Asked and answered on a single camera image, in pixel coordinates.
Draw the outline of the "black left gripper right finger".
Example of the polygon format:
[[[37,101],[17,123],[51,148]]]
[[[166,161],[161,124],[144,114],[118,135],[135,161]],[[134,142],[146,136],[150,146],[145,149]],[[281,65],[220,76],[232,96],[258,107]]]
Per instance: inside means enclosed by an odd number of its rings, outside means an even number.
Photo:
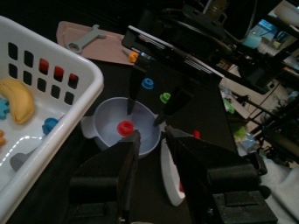
[[[276,224],[268,190],[250,161],[236,152],[164,128],[192,224]]]

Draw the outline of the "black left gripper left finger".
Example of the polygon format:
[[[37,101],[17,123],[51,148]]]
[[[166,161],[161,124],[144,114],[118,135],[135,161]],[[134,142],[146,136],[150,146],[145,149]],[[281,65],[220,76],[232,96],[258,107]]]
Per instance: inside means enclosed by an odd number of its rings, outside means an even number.
[[[90,157],[69,182],[69,224],[129,224],[139,133]]]

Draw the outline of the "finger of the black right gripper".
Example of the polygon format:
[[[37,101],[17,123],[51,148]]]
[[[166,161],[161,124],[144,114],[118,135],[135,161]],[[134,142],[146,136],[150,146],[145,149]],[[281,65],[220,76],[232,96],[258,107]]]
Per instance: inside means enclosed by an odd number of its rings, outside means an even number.
[[[188,83],[182,83],[176,86],[172,91],[169,100],[162,106],[162,110],[158,112],[157,117],[153,120],[153,126],[160,125],[173,114],[188,104],[193,97],[193,86]]]
[[[145,78],[146,69],[148,64],[145,62],[137,61],[134,63],[127,82],[126,113],[129,115],[133,112],[135,97],[141,87],[142,79]]]

